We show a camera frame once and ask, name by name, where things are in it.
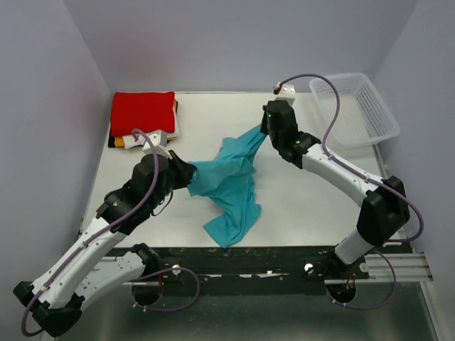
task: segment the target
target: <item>red towel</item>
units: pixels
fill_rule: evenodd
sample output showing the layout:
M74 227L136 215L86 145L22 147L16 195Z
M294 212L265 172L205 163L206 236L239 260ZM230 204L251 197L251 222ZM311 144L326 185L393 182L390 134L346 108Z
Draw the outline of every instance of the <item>red towel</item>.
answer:
M112 100L111 132L113 136L130 135L134 128L145 133L175 129L173 92L116 92Z

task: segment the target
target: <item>white tabletop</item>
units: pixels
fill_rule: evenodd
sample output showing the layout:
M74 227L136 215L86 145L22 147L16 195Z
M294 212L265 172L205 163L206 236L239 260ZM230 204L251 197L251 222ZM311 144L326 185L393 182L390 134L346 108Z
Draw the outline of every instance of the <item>white tabletop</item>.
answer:
M184 161L213 159L226 136L239 136L260 124L262 105L272 94L176 94L181 137L173 149ZM324 125L311 94L298 94L293 105L299 130L322 138ZM340 153L352 163L379 175L372 147ZM143 156L141 148L129 150L105 145L84 228L95 216L106 193L131 178ZM346 237L360 212L354 202L322 178L282 160L266 139L255 167L257 202L262 214L239 247L335 245ZM144 242L150 247L215 247L203 224L220 214L206 197L190 197L186 189L174 191L172 203L158 216L137 227L118 247Z

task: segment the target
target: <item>white wall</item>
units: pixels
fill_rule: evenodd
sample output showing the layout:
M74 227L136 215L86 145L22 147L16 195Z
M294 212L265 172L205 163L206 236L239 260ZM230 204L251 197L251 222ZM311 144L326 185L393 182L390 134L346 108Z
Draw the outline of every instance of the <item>white wall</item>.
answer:
M455 1L421 0L374 83L401 126L381 146L421 208L424 250L455 336ZM416 219L409 225L417 229Z
M373 76L417 1L64 2L111 90L255 91L301 72Z
M13 287L75 240L110 94L61 0L2 1L0 41L0 339L15 341Z

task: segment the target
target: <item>purple cable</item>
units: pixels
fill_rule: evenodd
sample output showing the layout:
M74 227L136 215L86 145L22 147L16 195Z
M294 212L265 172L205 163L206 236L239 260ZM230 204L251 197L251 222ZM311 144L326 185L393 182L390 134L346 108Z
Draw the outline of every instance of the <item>purple cable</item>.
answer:
M119 219L115 220L114 222L111 222L109 225L107 225L105 228L101 229L100 231L98 231L97 233L95 233L94 235L92 235L90 238L88 238L85 242L83 242L83 244L85 246L87 246L88 244L90 244L91 242L93 242L96 238L98 238L101 234L104 234L105 232L108 232L111 230L111 228L117 226L118 224L121 224L123 223L126 219L128 219L129 217L131 217L139 208L141 208L141 206L143 204L145 204L145 202L150 198L150 195L153 193L154 191L154 188L155 188L155 185L156 185L156 181L158 181L158 173L159 173L159 167L158 167L158 153L156 152L156 149L155 149L155 146L153 145L153 143L151 142L150 138L142 131L142 130L139 130L139 129L133 129L132 131L132 135L134 136L134 138L137 140L138 139L138 135L142 135L144 138L145 138L145 141L150 145L150 148L151 148L151 152L153 153L154 155L154 177L151 181L151 185L150 185L150 188L149 190L147 191L147 193L145 194L145 196L142 198L142 200L140 202L138 202L138 204L136 206L134 206L134 208L129 211L127 214L125 214L124 216L120 217ZM44 288L49 288L49 285L52 284L52 282L54 282L54 280L57 278L58 275L61 274L61 272L68 266L69 263L71 263L71 261L82 251L83 249L82 248L77 248L58 268L57 270L55 270L55 272L53 273L53 275L51 277L49 277L49 279L43 284L43 287ZM41 289L35 294L35 296L30 300L30 302L28 303L28 305L26 306L26 310L23 314L23 317L22 317L22 322L21 322L21 331L22 331L22 334L26 337L32 337L32 336L36 336L40 333L43 332L43 329L40 329L40 330L37 330L35 332L29 332L27 331L27 326L26 326L26 323L27 323L27 317L28 317L28 314L30 313L31 311L31 308L33 307L33 304L40 298L40 296L43 294L44 291L42 291Z
M356 305L349 305L345 304L342 302L338 302L333 296L328 292L328 289L326 288L326 294L327 296L331 299L333 304L339 305L340 307L348 308L348 309L354 309L354 310L373 310L373 309L378 309L383 307L384 305L390 303L395 295L397 294L397 274L395 273L395 270L393 269L392 263L387 259L386 256L384 256L382 253L380 253L378 250L373 250L376 254L379 254L386 262L387 265L390 267L390 271L392 272L392 277L393 277L393 288L392 291L390 292L389 296L381 303L378 303L377 305L371 305L367 307L359 307Z
M416 240L417 238L419 238L422 235L423 231L424 231L424 218L423 218L422 213L420 212L420 210L408 198L406 198L404 195L402 195L401 193L397 192L393 188L387 186L386 184L384 184L384 183L382 183L380 181L376 181L376 180L370 179L367 176L365 176L365 174L362 174L362 173L358 172L356 169L350 167L349 165L345 164L340 159L336 158L336 156L334 156L332 153L330 153L330 151L327 149L327 146L326 146L327 137L330 134L330 131L332 130L333 125L335 124L335 122L336 122L336 120L338 118L338 115L340 114L340 95L338 94L338 91L335 88L335 85L333 85L333 83L328 78L326 78L324 76L317 75L315 73L302 73L300 75L295 75L293 77L290 77L290 78L280 82L278 90L281 91L281 88L282 88L283 84L288 83L288 82L290 82L292 80L295 80L297 78L303 78L303 77L315 77L315 78L319 78L319 79L323 80L324 82L326 82L332 88L333 93L335 94L335 98L336 98L335 115L333 116L332 122L328 125L326 133L324 134L324 136L322 138L322 144L321 144L322 145L322 149L324 150L324 152L328 156L329 160L334 161L335 163L337 163L341 167L345 168L347 171L351 172L352 174L354 174L354 175L358 176L359 178L363 179L364 181L370 182L373 185L381 187L381 188L391 192L393 195L396 195L399 199L401 199L404 202L406 202L406 204L409 207L411 207L412 210L415 212L415 214L417 216L417 219L419 220L419 229L418 229L417 233L414 236L409 237L409 238L389 239L389 242L409 243L409 242L412 242L412 241Z
M153 272L152 274L149 274L149 275L146 275L146 276L142 276L142 277L139 277L136 281L142 281L144 279L148 279L148 278L151 278L151 277L155 277L155 276L158 276L158 275L161 275L161 274L164 274L166 272L170 272L170 271L175 271L175 270L182 270L182 271L185 271L185 272L188 272L195 280L196 280L196 292L193 296L193 298L191 299L191 301L189 301L187 304L184 304L180 307L175 307L175 308L154 308L154 307L150 307L148 305L140 305L136 302L136 297L134 295L134 292L132 291L132 299L133 299L133 302L134 302L134 307L138 306L140 308L143 308L143 309L146 309L146 310L150 310L150 311L161 311L161 312L173 312L173 311L180 311L180 310L183 310L183 309L186 309L187 307L189 307L190 305L193 305L197 300L198 300L198 297L199 297L199 293L200 293L200 284L199 284L199 278L198 278L198 275L196 275L193 271L191 271L190 269L187 269L187 268L169 268L169 269L163 269L163 270L160 270L160 271L157 271L157 272Z

